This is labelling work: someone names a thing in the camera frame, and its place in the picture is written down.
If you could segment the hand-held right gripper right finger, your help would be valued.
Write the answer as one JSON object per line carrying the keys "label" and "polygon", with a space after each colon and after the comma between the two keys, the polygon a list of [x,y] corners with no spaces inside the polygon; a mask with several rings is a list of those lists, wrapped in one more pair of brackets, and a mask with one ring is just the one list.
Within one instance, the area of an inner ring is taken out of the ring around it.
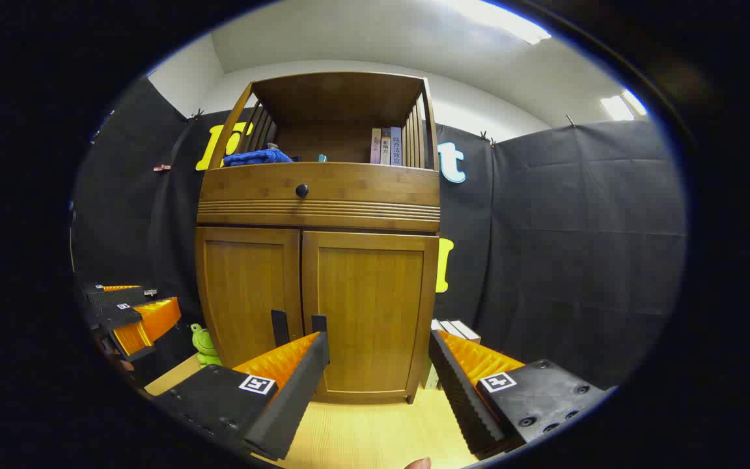
{"label": "hand-held right gripper right finger", "polygon": [[429,356],[479,460],[544,439],[610,394],[551,360],[524,364],[444,330],[430,333]]}

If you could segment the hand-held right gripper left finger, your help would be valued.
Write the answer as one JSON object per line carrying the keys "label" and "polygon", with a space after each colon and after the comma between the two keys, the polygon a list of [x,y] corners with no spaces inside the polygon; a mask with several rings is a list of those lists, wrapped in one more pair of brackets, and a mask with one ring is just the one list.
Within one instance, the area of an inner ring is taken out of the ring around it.
{"label": "hand-held right gripper left finger", "polygon": [[328,364],[328,334],[315,332],[235,368],[206,365],[154,404],[221,448],[277,461],[288,456]]}

